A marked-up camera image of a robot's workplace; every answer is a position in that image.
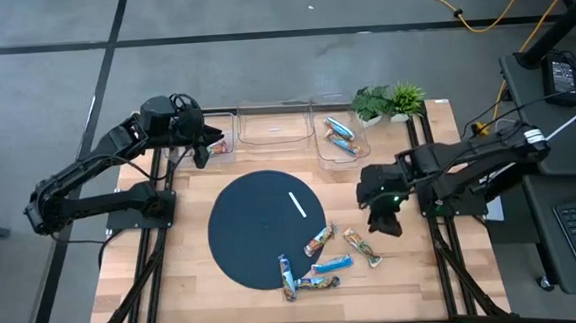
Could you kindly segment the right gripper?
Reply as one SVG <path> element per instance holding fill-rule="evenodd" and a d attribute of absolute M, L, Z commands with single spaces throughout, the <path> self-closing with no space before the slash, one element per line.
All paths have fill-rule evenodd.
<path fill-rule="evenodd" d="M 386 165 L 370 164 L 361 170 L 356 186 L 356 201 L 360 209 L 371 208 L 384 198 L 397 203 L 407 199 L 410 185 L 402 167 L 397 163 Z M 371 211 L 368 216 L 368 231 L 402 236 L 402 228 L 394 212 L 386 216 L 382 212 Z"/>

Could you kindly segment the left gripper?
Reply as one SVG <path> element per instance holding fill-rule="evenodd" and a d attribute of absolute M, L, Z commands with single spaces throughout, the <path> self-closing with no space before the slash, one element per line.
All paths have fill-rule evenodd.
<path fill-rule="evenodd" d="M 189 141 L 188 146 L 177 159 L 176 165 L 182 162 L 185 155 L 192 148 L 195 167 L 203 169 L 210 156 L 208 146 L 222 139 L 222 131 L 204 123 L 202 110 L 192 96 L 174 93 L 172 102 L 179 113 L 177 124 L 179 125 L 180 133 Z"/>

